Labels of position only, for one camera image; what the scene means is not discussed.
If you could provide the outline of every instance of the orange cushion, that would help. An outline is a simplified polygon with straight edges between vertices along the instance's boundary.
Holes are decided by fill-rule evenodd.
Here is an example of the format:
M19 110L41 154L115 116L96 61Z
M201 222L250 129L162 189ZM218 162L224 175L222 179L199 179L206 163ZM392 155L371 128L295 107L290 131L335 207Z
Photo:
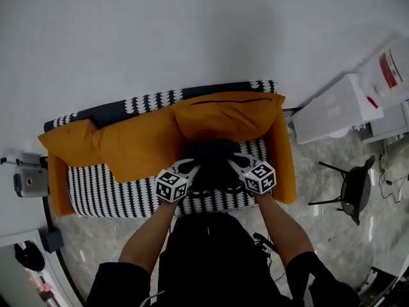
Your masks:
M183 138L170 108L106 126L94 147L118 182L152 177L183 158Z
M71 167L101 164L92 135L96 127L90 120L79 120L52 129L38 137L42 145Z
M241 142L263 136L284 99L274 93L222 92L178 102L172 110L190 142L222 138Z
M68 166L57 156L49 153L49 186L52 209L56 216L74 214L66 188Z
M286 120L280 110L275 117L271 129L264 135L268 151L268 162L275 168L277 185L273 187L274 198L286 204L297 198L293 155L289 142Z

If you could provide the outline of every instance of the cable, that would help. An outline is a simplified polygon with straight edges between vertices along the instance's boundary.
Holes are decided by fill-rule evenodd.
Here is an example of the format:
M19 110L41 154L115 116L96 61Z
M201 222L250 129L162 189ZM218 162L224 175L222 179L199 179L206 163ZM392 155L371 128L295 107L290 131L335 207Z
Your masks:
M405 175L404 177L401 177L401 178L399 178L399 179L393 181L392 184L393 184L393 183L396 183L397 181L403 180L403 179L406 178L406 177L409 177L409 174L407 174L407 175Z
M401 200L402 200L402 187L403 187L403 184L405 184L405 181L402 182L401 186L399 187L399 191L397 192L398 202L401 202Z
M278 279L276 279L276 280L274 281L274 283L277 282L279 279L282 279L282 278L284 277L284 275L286 275L286 272L284 272L284 274L283 274L282 276L280 276Z
M394 199L394 203L400 203L399 201L396 201L394 193L389 193L387 196L384 196L384 195L383 195L382 186L381 186L381 177L383 177L383 179L385 180L385 183L386 183L387 185L392 185L393 183L396 183L397 181L403 180L404 178L408 178L408 177L409 177L409 174L407 174L407 175L405 175L404 177L401 177L401 178L399 178L399 179L397 179L397 180L395 180L395 181L393 181L393 182L388 181L388 180L386 179L385 173L382 173L382 174L379 176L378 184L379 184L379 188L381 189L382 198L383 198L383 199L387 199L387 198L389 198L390 196L392 196L393 199Z
M270 241L271 243L273 243L273 242L271 241L270 234L267 236L267 239L268 239L268 241ZM270 250L270 257L268 257L268 259L270 259L270 264L268 265L268 270L270 271L270 273L271 273L271 264L273 263L273 260L271 259L271 253L272 253L272 250Z

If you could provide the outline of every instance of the tiled floor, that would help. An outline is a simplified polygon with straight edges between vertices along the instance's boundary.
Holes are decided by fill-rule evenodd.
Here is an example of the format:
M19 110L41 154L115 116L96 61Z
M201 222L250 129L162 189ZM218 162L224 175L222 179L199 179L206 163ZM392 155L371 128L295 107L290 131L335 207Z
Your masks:
M404 196L400 205L395 204L392 198L382 199L378 185L381 143L363 145L354 132L341 139L328 139L301 146L295 143L294 134L291 133L290 138L298 200L283 208L306 230L318 256L334 276L353 287L359 287L375 259L387 253L408 222L409 199ZM318 161L348 170L363 165L372 154L377 158L373 167L375 186L372 187L367 207L360 215L360 226L343 212L338 212L337 204L317 207L307 205L310 201L336 198L341 190L341 175L318 165ZM387 177L395 179L405 173L408 173L405 165L398 165ZM394 185L393 189L397 191L400 184ZM390 189L384 188L384 193L389 193ZM259 232L267 236L257 207L233 212L232 215L250 233ZM116 261L127 239L143 222L142 219L86 219L77 216L55 220L65 240L63 255L67 266L84 297L89 294L99 263ZM273 279L284 274L277 255L272 257L271 273ZM153 293L156 293L156 282L155 271L151 281ZM283 294L289 295L285 276L277 281L277 286Z

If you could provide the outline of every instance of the white wall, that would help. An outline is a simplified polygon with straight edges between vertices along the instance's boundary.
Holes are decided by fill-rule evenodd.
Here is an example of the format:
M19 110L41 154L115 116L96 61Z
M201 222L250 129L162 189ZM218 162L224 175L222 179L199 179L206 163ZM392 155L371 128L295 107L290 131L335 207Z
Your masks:
M147 92L271 78L308 101L393 31L409 0L0 0L0 147Z
M10 307L45 307L24 267L14 257L14 247L0 247L0 295Z

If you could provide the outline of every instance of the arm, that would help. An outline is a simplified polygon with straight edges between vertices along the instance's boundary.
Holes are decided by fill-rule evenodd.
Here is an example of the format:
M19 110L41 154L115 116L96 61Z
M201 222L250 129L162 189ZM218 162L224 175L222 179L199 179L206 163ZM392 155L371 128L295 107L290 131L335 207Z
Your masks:
M131 263L152 274L177 203L163 202L153 215L129 238L118 262Z
M284 267L294 257L306 251L314 251L313 245L302 227L271 197L255 194L268 234L277 247Z

